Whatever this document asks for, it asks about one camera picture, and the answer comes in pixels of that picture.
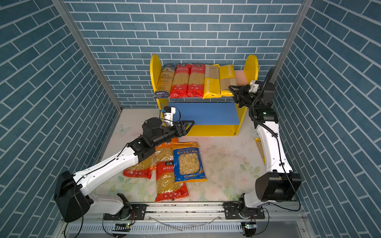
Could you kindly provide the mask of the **yellow spaghetti box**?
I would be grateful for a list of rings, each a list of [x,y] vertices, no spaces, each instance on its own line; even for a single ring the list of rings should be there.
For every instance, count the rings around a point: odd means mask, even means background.
[[[203,99],[221,98],[219,67],[206,65],[204,74]]]
[[[236,74],[232,64],[219,67],[220,91],[222,97],[232,97],[229,86],[237,86]]]
[[[262,145],[262,141],[261,141],[260,138],[255,138],[255,142],[256,142],[257,147],[259,149],[259,152],[260,152],[260,155],[262,157],[262,160],[263,160],[264,164],[266,165],[265,151],[264,151],[264,148],[263,148],[263,145]]]

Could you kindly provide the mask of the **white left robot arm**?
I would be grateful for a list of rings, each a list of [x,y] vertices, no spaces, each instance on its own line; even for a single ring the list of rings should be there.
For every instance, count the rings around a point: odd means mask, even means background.
[[[142,125],[143,133],[108,159],[82,171],[65,171],[58,175],[54,200],[66,223],[82,218],[86,213],[116,215],[130,209],[123,195],[95,195],[97,186],[123,171],[143,162],[155,153],[156,147],[174,138],[186,136],[194,121],[178,121],[166,127],[160,118],[150,118]]]

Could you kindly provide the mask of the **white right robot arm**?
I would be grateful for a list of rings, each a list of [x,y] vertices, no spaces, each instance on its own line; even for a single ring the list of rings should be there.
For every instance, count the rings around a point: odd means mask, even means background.
[[[265,81],[251,81],[245,86],[229,86],[234,102],[247,107],[249,117],[260,136],[266,173],[255,182],[255,190],[243,194],[244,208],[258,208],[267,203],[278,205],[290,201],[301,185],[300,174],[295,173],[286,158],[279,132],[278,116],[273,109],[275,86]]]

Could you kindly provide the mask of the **red spaghetti bag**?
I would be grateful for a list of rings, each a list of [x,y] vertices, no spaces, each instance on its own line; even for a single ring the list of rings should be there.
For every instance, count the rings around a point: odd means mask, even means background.
[[[190,64],[177,65],[172,87],[171,87],[170,98],[186,98],[187,97],[190,71],[191,71]]]
[[[205,64],[193,64],[190,68],[190,77],[187,89],[188,98],[202,98],[204,94]]]

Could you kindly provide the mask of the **blue elbow pasta bag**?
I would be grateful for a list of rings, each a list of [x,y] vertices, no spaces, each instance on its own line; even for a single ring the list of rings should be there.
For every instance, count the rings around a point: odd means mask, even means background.
[[[207,181],[197,142],[173,143],[175,183]]]

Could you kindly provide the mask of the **dark blue spaghetti bag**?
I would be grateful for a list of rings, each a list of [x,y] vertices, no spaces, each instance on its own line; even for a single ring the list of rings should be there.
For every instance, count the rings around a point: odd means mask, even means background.
[[[176,68],[176,63],[165,64],[162,67],[157,87],[154,92],[155,99],[169,98]]]

